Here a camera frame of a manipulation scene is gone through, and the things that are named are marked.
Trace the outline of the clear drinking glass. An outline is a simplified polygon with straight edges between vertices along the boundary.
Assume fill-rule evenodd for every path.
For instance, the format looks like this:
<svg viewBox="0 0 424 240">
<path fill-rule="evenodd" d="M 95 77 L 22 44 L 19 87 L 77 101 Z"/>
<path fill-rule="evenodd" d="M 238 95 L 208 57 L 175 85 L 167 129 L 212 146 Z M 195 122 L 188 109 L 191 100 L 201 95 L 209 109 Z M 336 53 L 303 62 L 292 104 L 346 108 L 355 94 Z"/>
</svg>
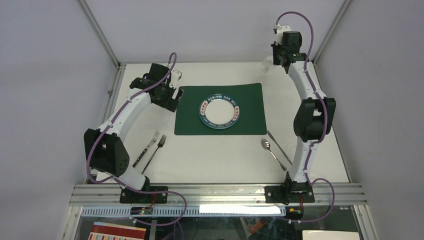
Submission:
<svg viewBox="0 0 424 240">
<path fill-rule="evenodd" d="M 264 74 L 267 74 L 269 71 L 273 70 L 275 68 L 274 66 L 274 59 L 272 55 L 268 55 L 265 57 L 265 59 L 262 61 L 261 69 Z"/>
</svg>

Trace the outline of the silver fork dark handle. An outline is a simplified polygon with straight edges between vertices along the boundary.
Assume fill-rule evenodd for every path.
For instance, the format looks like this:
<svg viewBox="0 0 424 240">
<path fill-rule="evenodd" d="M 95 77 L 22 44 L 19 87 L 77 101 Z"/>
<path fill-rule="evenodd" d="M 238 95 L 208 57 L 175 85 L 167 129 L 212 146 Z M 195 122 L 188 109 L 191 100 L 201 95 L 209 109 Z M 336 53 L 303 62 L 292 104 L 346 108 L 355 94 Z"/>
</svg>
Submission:
<svg viewBox="0 0 424 240">
<path fill-rule="evenodd" d="M 149 150 L 149 148 L 154 145 L 156 143 L 156 141 L 158 140 L 158 137 L 160 135 L 159 131 L 156 131 L 152 137 L 152 139 L 150 140 L 150 142 L 148 143 L 148 145 L 144 148 L 144 150 L 141 152 L 141 154 L 138 156 L 138 158 L 135 160 L 135 162 L 133 163 L 133 167 L 135 168 L 138 163 L 141 161 L 141 159 L 143 158 L 143 156 L 147 153 L 147 151 Z"/>
</svg>

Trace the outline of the slim silver fork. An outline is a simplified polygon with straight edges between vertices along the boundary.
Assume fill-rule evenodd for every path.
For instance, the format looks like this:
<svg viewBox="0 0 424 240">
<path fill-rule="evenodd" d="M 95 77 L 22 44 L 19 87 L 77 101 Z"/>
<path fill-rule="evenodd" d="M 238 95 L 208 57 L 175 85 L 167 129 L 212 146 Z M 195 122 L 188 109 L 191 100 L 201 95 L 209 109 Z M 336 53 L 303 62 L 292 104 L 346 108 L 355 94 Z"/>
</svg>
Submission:
<svg viewBox="0 0 424 240">
<path fill-rule="evenodd" d="M 159 149 L 161 149 L 161 148 L 165 145 L 166 139 L 167 139 L 167 136 L 166 136 L 166 135 L 163 135 L 163 136 L 161 137 L 161 139 L 160 139 L 159 143 L 157 144 L 157 148 L 156 148 L 156 150 L 153 152 L 153 154 L 151 155 L 151 157 L 150 157 L 150 159 L 148 160 L 147 164 L 146 164 L 146 165 L 145 165 L 145 167 L 143 168 L 143 170 L 142 170 L 142 172 L 141 172 L 142 174 L 144 174 L 144 173 L 145 173 L 145 171 L 147 170 L 147 168 L 149 167 L 149 165 L 150 165 L 150 163 L 152 162 L 152 160 L 154 159 L 154 157 L 155 157 L 155 155 L 156 155 L 157 151 L 158 151 Z"/>
</svg>

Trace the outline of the white plate teal rim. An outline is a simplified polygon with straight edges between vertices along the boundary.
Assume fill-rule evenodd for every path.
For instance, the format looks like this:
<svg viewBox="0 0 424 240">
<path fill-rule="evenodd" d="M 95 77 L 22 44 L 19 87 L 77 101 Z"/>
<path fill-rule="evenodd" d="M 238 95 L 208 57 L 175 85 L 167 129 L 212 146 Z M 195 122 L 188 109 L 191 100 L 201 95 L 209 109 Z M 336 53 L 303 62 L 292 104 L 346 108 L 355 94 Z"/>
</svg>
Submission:
<svg viewBox="0 0 424 240">
<path fill-rule="evenodd" d="M 237 100 L 224 93 L 215 93 L 202 100 L 198 115 L 209 128 L 224 130 L 231 128 L 240 118 L 241 109 Z"/>
</svg>

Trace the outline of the dark green placemat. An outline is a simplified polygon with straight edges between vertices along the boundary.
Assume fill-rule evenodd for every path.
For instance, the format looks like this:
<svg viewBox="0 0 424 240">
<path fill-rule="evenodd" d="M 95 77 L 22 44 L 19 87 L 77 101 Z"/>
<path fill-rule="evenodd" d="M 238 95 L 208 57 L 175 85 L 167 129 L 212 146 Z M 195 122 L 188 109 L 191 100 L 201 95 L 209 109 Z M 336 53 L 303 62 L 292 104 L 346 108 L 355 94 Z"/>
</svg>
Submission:
<svg viewBox="0 0 424 240">
<path fill-rule="evenodd" d="M 221 86 L 182 86 L 176 110 L 174 134 L 179 136 L 265 135 L 267 133 L 263 91 L 260 83 Z M 204 123 L 201 103 L 214 94 L 235 100 L 240 107 L 238 120 L 228 128 L 215 129 Z"/>
</svg>

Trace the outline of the silver table knife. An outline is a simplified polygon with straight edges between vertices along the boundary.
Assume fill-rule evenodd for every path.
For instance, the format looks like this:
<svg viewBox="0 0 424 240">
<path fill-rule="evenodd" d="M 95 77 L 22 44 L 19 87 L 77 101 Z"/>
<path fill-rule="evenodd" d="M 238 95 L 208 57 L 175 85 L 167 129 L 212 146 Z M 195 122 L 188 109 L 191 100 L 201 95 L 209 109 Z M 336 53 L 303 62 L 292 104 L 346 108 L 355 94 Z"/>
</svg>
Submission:
<svg viewBox="0 0 424 240">
<path fill-rule="evenodd" d="M 286 160 L 290 163 L 290 165 L 292 165 L 293 164 L 292 160 L 289 158 L 289 156 L 283 150 L 283 148 L 279 145 L 279 143 L 277 142 L 277 140 L 275 139 L 275 137 L 272 135 L 272 133 L 269 130 L 267 130 L 267 134 L 275 142 L 275 144 L 277 145 L 277 147 L 279 148 L 279 150 L 282 152 L 282 154 L 286 158 Z"/>
</svg>

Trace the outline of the silver spoon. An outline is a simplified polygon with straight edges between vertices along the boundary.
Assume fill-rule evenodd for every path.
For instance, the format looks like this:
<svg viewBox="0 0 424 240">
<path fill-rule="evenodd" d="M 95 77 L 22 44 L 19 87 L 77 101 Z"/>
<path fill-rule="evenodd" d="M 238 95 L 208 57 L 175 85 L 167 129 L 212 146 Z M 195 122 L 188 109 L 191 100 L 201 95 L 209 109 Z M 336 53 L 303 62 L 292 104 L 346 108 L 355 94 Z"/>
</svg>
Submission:
<svg viewBox="0 0 424 240">
<path fill-rule="evenodd" d="M 282 168 L 283 171 L 287 171 L 287 168 L 282 164 L 282 162 L 276 157 L 276 155 L 272 152 L 271 150 L 271 144 L 264 138 L 261 139 L 261 145 L 262 147 L 269 151 L 270 154 L 273 156 L 273 158 L 277 161 L 277 163 L 279 164 L 279 166 Z"/>
</svg>

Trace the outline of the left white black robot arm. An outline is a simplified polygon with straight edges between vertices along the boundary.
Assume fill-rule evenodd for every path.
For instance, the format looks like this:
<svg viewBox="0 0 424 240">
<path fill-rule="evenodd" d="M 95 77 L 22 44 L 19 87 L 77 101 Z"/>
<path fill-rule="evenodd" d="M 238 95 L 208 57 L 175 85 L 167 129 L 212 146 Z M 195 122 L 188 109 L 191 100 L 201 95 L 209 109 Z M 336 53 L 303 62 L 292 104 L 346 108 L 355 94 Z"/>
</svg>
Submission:
<svg viewBox="0 0 424 240">
<path fill-rule="evenodd" d="M 96 129 L 84 133 L 86 173 L 95 184 L 101 181 L 91 176 L 91 170 L 105 173 L 103 182 L 113 179 L 131 189 L 131 197 L 138 203 L 145 203 L 151 196 L 150 180 L 135 170 L 124 141 L 141 113 L 154 104 L 175 112 L 183 94 L 177 88 L 182 73 L 175 70 L 175 64 L 153 63 L 148 73 L 135 78 L 118 109 Z"/>
</svg>

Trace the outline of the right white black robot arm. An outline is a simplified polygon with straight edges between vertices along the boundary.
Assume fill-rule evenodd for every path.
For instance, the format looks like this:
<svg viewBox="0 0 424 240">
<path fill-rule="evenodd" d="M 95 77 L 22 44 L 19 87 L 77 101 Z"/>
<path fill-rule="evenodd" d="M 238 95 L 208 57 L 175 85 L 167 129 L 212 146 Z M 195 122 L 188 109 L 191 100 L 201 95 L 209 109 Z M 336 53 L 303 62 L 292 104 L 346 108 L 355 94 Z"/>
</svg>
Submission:
<svg viewBox="0 0 424 240">
<path fill-rule="evenodd" d="M 310 166 L 318 146 L 330 133 L 336 101 L 328 98 L 316 85 L 313 64 L 302 53 L 302 35 L 298 31 L 276 29 L 276 41 L 271 45 L 273 64 L 281 66 L 292 79 L 301 102 L 293 120 L 297 145 L 292 167 L 281 187 L 283 198 L 294 203 L 300 197 L 312 195 Z"/>
</svg>

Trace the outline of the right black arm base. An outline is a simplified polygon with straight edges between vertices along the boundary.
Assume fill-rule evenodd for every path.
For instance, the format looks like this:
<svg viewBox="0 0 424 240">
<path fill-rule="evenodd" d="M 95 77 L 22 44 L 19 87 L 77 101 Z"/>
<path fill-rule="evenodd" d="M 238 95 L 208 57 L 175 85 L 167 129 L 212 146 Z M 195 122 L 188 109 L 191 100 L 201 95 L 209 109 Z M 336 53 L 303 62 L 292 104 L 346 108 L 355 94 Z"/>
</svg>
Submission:
<svg viewBox="0 0 424 240">
<path fill-rule="evenodd" d="M 315 196 L 311 186 L 303 187 L 300 190 L 290 190 L 286 185 L 267 185 L 264 187 L 265 202 L 291 204 L 291 203 L 314 203 Z"/>
</svg>

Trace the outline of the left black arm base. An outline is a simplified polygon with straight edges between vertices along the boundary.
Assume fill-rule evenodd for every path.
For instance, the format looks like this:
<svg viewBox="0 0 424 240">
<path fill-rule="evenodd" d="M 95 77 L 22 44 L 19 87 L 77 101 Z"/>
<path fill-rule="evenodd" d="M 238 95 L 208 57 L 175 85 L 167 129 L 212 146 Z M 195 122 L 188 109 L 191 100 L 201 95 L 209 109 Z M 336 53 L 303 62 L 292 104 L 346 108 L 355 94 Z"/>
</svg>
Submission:
<svg viewBox="0 0 424 240">
<path fill-rule="evenodd" d="M 167 186 L 154 185 L 150 186 L 150 191 L 155 192 L 155 194 L 141 194 L 124 188 L 121 190 L 119 202 L 121 204 L 151 204 L 152 202 L 156 204 L 166 204 L 168 200 L 167 193 L 157 193 L 168 191 Z"/>
</svg>

